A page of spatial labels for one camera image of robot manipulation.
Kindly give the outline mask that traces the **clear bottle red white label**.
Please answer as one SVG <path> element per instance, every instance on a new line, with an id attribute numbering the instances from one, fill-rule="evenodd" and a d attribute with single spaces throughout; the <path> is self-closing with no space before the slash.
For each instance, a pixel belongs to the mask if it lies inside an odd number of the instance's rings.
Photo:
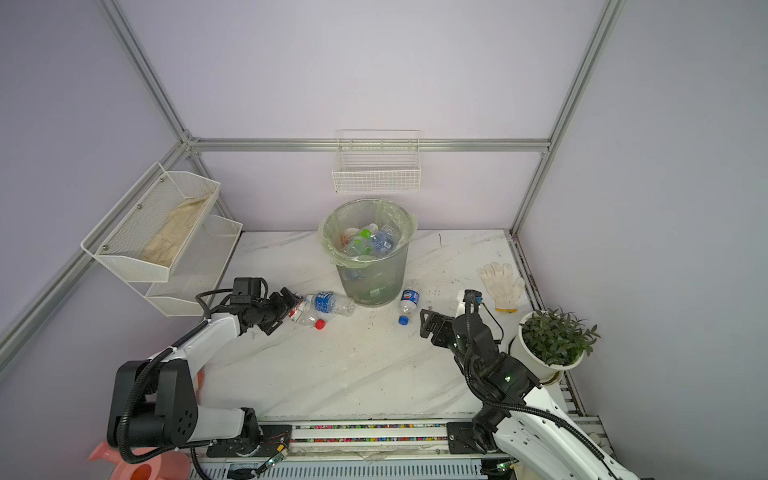
<path id="1" fill-rule="evenodd" d="M 322 330 L 326 322 L 320 318 L 320 314 L 307 299 L 302 299 L 297 306 L 289 313 L 288 318 L 296 324 L 310 326 L 316 330 Z"/>

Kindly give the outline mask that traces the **clear bottle blue label white cap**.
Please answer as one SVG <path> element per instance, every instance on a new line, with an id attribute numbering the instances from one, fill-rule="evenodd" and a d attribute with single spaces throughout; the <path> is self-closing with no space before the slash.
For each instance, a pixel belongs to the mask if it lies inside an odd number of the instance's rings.
<path id="1" fill-rule="evenodd" d="M 349 297 L 332 291 L 321 291 L 306 296 L 310 306 L 318 313 L 325 315 L 353 315 L 356 303 Z"/>

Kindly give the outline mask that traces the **clear bottle green label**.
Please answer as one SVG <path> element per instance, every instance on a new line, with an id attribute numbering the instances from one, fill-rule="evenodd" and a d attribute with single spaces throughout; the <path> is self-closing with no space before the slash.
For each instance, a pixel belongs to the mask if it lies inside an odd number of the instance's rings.
<path id="1" fill-rule="evenodd" d="M 371 223 L 355 232 L 344 248 L 350 257 L 370 256 L 373 250 L 373 236 L 379 231 L 378 225 Z"/>

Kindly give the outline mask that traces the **orange label bottle yellow cap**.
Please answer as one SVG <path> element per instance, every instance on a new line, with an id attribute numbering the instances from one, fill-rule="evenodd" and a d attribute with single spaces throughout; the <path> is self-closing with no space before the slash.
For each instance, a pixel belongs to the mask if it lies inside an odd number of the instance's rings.
<path id="1" fill-rule="evenodd" d="M 357 227 L 351 227 L 351 228 L 345 229 L 341 235 L 341 246 L 346 247 L 350 243 L 350 241 L 358 234 L 359 231 L 360 229 Z"/>

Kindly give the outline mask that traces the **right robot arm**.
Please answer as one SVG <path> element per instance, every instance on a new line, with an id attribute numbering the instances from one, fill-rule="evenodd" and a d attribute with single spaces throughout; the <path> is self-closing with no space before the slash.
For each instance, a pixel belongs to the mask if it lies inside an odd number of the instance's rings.
<path id="1" fill-rule="evenodd" d="M 588 437 L 521 362 L 502 352 L 469 309 L 457 317 L 420 312 L 420 336 L 453 354 L 481 402 L 469 421 L 447 424 L 452 454 L 503 454 L 543 479 L 635 479 Z"/>

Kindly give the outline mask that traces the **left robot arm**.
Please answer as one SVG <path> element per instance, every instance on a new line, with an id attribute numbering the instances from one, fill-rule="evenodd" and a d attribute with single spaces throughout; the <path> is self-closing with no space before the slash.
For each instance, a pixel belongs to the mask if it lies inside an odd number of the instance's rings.
<path id="1" fill-rule="evenodd" d="M 129 464 L 215 443 L 247 455 L 265 440 L 252 408 L 201 406 L 198 376 L 216 353 L 249 330 L 272 334 L 302 299 L 287 288 L 271 291 L 260 277 L 240 277 L 232 287 L 201 292 L 195 300 L 203 310 L 200 323 L 116 373 L 107 442 Z"/>

